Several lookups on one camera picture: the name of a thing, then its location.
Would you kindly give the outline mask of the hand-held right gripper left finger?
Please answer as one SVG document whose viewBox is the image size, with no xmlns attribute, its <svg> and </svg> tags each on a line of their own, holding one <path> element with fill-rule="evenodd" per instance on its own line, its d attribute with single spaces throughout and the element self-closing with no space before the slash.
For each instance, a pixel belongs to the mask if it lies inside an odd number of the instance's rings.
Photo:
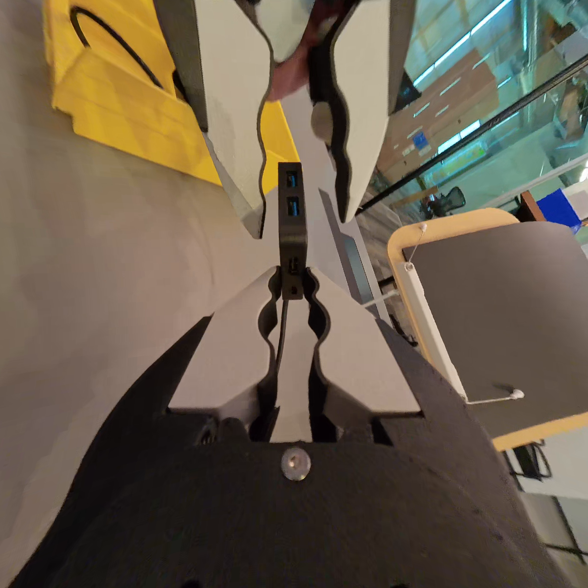
<svg viewBox="0 0 588 588">
<path fill-rule="evenodd" d="M 277 363 L 269 334 L 277 325 L 281 293 L 277 266 L 213 313 L 168 408 L 217 421 L 263 422 L 276 408 Z"/>
</svg>

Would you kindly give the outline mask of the person's left hand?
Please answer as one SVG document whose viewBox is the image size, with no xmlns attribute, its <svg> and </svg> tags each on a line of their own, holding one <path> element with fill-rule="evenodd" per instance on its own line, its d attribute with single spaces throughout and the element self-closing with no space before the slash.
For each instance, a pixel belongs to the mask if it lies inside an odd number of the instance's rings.
<svg viewBox="0 0 588 588">
<path fill-rule="evenodd" d="M 272 84 L 267 102 L 281 100 L 308 84 L 308 57 L 312 48 L 323 38 L 321 27 L 330 18 L 336 18 L 343 8 L 343 1 L 315 1 L 304 34 L 293 54 L 274 66 Z"/>
</svg>

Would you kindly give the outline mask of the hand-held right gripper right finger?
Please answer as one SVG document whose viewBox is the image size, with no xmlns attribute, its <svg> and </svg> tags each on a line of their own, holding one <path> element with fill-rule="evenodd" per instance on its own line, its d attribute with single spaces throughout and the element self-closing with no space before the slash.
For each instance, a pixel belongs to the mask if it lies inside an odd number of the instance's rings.
<svg viewBox="0 0 588 588">
<path fill-rule="evenodd" d="M 313 435 L 413 417 L 421 407 L 384 336 L 385 322 L 322 274 L 307 268 L 308 324 L 317 338 L 308 382 Z"/>
</svg>

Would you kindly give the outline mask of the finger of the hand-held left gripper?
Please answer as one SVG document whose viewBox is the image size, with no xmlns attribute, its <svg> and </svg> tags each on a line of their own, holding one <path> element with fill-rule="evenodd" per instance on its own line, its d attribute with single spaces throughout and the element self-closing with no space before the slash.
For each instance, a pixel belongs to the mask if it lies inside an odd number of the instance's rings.
<svg viewBox="0 0 588 588">
<path fill-rule="evenodd" d="M 355 215 L 389 119 L 390 1 L 358 1 L 340 14 L 309 60 L 313 101 L 326 104 L 332 121 L 339 219 Z"/>
<path fill-rule="evenodd" d="M 245 1 L 196 1 L 207 130 L 203 136 L 239 220 L 261 239 L 266 216 L 266 149 L 261 114 L 273 78 L 273 50 Z"/>
</svg>

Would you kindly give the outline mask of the black square hub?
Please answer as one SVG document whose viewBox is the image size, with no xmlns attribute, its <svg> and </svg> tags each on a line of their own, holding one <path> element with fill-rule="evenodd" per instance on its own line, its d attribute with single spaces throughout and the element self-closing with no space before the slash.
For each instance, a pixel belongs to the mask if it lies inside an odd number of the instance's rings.
<svg viewBox="0 0 588 588">
<path fill-rule="evenodd" d="M 278 234 L 282 298 L 303 298 L 307 261 L 307 223 L 303 170 L 299 162 L 277 167 Z"/>
</svg>

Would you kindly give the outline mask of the black office chair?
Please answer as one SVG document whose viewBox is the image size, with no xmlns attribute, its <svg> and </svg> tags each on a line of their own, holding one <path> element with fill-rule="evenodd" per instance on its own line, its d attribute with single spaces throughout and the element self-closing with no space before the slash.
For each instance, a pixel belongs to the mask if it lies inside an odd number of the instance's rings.
<svg viewBox="0 0 588 588">
<path fill-rule="evenodd" d="M 466 198 L 459 187 L 453 187 L 448 194 L 426 196 L 421 202 L 424 219 L 451 216 L 455 211 L 466 206 Z"/>
</svg>

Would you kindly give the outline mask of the black switch lead cable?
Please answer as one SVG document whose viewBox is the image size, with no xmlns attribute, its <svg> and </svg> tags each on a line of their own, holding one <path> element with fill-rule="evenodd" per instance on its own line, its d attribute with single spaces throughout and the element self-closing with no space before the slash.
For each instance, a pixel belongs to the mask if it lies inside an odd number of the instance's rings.
<svg viewBox="0 0 588 588">
<path fill-rule="evenodd" d="M 73 5 L 70 7 L 69 16 L 70 16 L 70 23 L 74 29 L 74 32 L 77 35 L 78 40 L 82 44 L 84 48 L 91 49 L 92 46 L 89 43 L 83 28 L 79 24 L 79 15 L 91 20 L 100 29 L 102 29 L 110 38 L 112 38 L 129 56 L 133 62 L 137 64 L 137 66 L 143 71 L 143 73 L 148 77 L 151 83 L 156 86 L 157 88 L 164 90 L 164 85 L 160 82 L 158 77 L 153 73 L 151 68 L 148 66 L 146 62 L 141 58 L 141 56 L 128 44 L 128 42 L 106 21 L 104 21 L 101 17 L 93 13 L 91 10 L 84 8 L 83 6 Z"/>
</svg>

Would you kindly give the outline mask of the blue jacket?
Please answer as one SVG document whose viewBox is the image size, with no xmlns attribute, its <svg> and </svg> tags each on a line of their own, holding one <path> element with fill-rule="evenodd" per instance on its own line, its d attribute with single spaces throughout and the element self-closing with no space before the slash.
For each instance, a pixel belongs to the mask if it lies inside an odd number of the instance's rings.
<svg viewBox="0 0 588 588">
<path fill-rule="evenodd" d="M 573 234 L 576 234 L 582 227 L 582 220 L 562 189 L 557 189 L 541 198 L 537 201 L 537 205 L 548 222 L 566 226 Z"/>
</svg>

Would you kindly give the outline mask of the cardboard boxes on cart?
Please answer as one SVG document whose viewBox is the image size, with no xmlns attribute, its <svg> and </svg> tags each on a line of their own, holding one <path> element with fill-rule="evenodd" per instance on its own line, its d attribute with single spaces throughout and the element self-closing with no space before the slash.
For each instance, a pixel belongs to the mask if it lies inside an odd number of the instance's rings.
<svg viewBox="0 0 588 588">
<path fill-rule="evenodd" d="M 496 77 L 473 49 L 391 116 L 376 170 L 397 182 L 498 106 Z"/>
</svg>

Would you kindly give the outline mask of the yellow plastic bin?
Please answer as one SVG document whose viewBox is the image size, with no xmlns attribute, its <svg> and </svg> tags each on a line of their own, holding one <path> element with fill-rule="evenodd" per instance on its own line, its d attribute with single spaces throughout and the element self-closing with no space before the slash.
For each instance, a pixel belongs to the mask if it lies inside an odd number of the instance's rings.
<svg viewBox="0 0 588 588">
<path fill-rule="evenodd" d="M 165 89 L 154 86 L 112 38 L 79 15 L 92 46 L 84 48 L 70 23 L 73 5 L 110 24 Z M 175 66 L 153 1 L 44 1 L 42 13 L 51 105 L 70 115 L 77 135 L 221 185 L 195 115 L 173 82 Z"/>
</svg>

